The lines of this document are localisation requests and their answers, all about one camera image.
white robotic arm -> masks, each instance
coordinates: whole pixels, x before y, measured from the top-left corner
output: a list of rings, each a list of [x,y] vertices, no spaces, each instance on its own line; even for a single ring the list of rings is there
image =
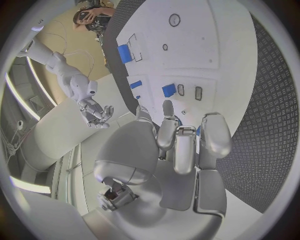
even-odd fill
[[[18,57],[28,57],[46,66],[46,69],[57,75],[57,81],[68,98],[79,105],[81,115],[90,128],[108,128],[106,123],[113,113],[113,106],[103,108],[92,99],[97,93],[98,83],[90,81],[76,67],[67,64],[66,58],[59,52],[53,52],[36,38]]]

gray floor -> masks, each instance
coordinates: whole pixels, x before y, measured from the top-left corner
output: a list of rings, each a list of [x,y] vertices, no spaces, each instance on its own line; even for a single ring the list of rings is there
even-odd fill
[[[128,109],[138,102],[127,82],[116,38],[145,0],[123,0],[109,22],[103,50]],[[233,136],[233,150],[217,162],[225,187],[263,213],[281,189],[290,170],[298,140],[298,102],[289,68],[274,41],[253,19],[258,65],[246,113]]]

smartphone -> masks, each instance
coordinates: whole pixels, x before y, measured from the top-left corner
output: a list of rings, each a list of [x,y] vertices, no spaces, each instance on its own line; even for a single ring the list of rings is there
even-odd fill
[[[87,11],[83,11],[79,14],[79,20],[83,20],[89,13]]]

ventilation grille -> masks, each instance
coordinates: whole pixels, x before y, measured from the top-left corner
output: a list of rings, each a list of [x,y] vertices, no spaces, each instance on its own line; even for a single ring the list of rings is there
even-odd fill
[[[34,96],[29,99],[30,105],[32,106],[32,110],[34,110],[36,113],[40,112],[44,109],[44,105],[39,98],[39,96]]]

person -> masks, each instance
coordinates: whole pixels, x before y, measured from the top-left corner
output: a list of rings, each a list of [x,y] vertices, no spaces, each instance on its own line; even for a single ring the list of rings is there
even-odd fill
[[[82,12],[88,14],[83,20],[80,20]],[[97,35],[103,34],[114,13],[115,9],[110,7],[81,8],[73,17],[73,30],[76,32],[94,31]]]

